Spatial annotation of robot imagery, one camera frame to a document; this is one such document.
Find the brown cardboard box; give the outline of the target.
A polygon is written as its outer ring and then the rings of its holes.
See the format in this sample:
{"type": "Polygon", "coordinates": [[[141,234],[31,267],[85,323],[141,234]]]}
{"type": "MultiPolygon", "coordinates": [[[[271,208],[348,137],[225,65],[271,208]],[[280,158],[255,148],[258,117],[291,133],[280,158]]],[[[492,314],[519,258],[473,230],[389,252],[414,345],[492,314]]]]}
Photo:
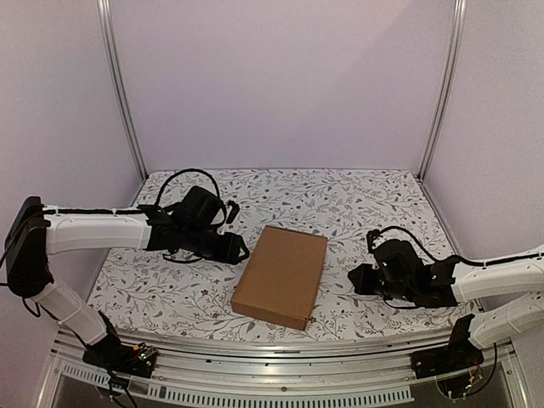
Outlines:
{"type": "Polygon", "coordinates": [[[230,304],[240,315],[303,331],[312,315],[328,240],[267,225],[230,304]]]}

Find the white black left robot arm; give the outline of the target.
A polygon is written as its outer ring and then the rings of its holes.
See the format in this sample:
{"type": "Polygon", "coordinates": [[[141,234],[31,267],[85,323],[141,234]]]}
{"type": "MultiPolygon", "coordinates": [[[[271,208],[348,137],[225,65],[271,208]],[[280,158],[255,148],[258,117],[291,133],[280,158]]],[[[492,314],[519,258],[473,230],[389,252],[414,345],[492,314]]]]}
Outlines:
{"type": "Polygon", "coordinates": [[[240,235],[223,232],[239,207],[223,202],[201,187],[193,187],[182,201],[166,207],[158,203],[122,209],[86,209],[45,206],[28,197],[4,243],[1,263],[6,287],[30,299],[62,326],[77,334],[89,352],[109,369],[126,362],[126,346],[107,317],[88,306],[65,282],[49,270],[51,255],[91,249],[132,248],[191,252],[195,261],[237,265],[250,252],[240,235]]]}

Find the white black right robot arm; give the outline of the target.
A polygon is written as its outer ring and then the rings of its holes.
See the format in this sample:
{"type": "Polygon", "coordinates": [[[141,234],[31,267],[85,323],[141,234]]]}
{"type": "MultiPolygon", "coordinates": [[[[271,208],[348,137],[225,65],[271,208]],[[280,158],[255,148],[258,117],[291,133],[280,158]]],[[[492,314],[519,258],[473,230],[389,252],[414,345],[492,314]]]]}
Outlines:
{"type": "Polygon", "coordinates": [[[456,371],[471,359],[473,347],[486,349],[543,322],[543,248],[504,258],[470,261],[459,256],[425,264],[409,241],[386,240],[371,249],[373,263],[348,272],[355,293],[402,300],[415,308],[439,309],[474,299],[515,293],[518,298],[455,325],[461,337],[444,346],[439,363],[456,371]]]}

